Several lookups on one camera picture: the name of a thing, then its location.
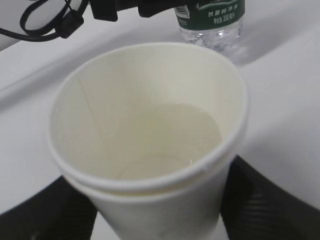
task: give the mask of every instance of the water bottle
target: water bottle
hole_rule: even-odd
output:
[[[241,34],[245,0],[199,0],[174,10],[188,43],[222,53],[232,47]]]

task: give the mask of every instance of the paper cup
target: paper cup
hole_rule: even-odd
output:
[[[177,171],[117,179],[127,166],[106,157],[111,136],[130,116],[175,103],[209,113],[221,143]],[[247,116],[244,81],[225,57],[189,44],[141,44],[98,56],[66,79],[51,112],[48,142],[65,178],[122,240],[207,240]]]

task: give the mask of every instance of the black cord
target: black cord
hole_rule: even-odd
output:
[[[67,4],[68,8],[70,9],[70,11],[72,11],[72,8],[70,6],[70,2],[68,2],[67,0],[64,0],[65,1],[65,4]]]
[[[22,14],[21,19],[20,19],[20,26],[24,30],[24,32],[27,35],[24,34],[19,34],[16,32],[12,32],[3,28],[0,28],[0,34],[8,36],[10,38],[18,39],[18,40],[23,40],[23,41],[28,41],[28,42],[47,42],[53,39],[56,39],[60,37],[60,35],[57,32],[45,35],[55,29],[62,21],[64,18],[66,12],[68,9],[72,10],[70,6],[71,0],[64,0],[65,1],[65,6],[63,9],[55,16],[49,23],[47,23],[45,26],[35,29],[35,30],[29,30],[26,29],[26,23],[29,18],[29,16],[40,6],[42,6],[44,3],[46,3],[48,0],[38,0],[35,3],[31,4]],[[89,4],[89,0],[82,0],[81,4],[77,10],[79,15],[83,15],[87,5]]]

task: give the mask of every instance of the green bottle label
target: green bottle label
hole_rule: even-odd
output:
[[[181,28],[187,30],[218,29],[235,23],[245,14],[245,0],[199,0],[197,4],[179,6],[175,14]]]

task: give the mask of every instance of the white surface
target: white surface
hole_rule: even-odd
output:
[[[25,34],[19,25],[23,12],[29,5],[34,3],[31,0],[1,0],[0,7],[0,28],[15,33]],[[80,0],[72,0],[71,6],[77,9]],[[37,29],[47,24],[64,6],[64,0],[49,0],[39,7],[26,24],[27,29]],[[16,43],[17,40],[0,35],[0,51]]]
[[[232,59],[251,94],[241,156],[320,209],[319,9],[318,0],[247,0],[243,38]],[[58,176],[45,150],[43,126],[52,95],[66,73],[116,47],[181,41],[172,10],[143,19],[131,9],[120,12],[116,23],[89,18],[87,14],[85,25],[68,40],[19,42],[0,53],[0,87],[17,81],[27,85],[1,94],[0,212]],[[100,219],[92,238],[116,239],[104,226]]]

